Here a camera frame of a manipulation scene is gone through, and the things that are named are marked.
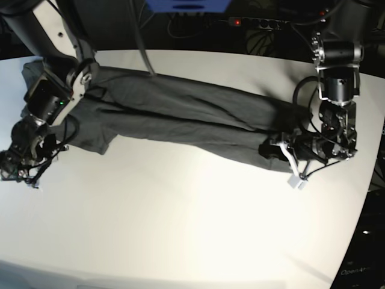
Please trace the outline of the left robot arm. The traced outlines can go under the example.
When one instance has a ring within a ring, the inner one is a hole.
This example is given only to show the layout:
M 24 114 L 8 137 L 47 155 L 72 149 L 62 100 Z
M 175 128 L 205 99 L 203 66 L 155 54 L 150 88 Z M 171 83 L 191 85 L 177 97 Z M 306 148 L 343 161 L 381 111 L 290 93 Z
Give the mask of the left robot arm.
M 287 163 L 318 161 L 328 164 L 352 158 L 356 150 L 356 103 L 360 95 L 360 66 L 365 44 L 384 11 L 384 1 L 338 1 L 318 20 L 308 22 L 314 27 L 310 46 L 316 69 L 315 76 L 301 80 L 293 93 L 296 127 L 273 135 L 259 146 L 265 158 Z M 321 129 L 310 132 L 304 118 L 310 108 L 298 103 L 299 92 L 306 84 L 316 83 L 321 104 Z

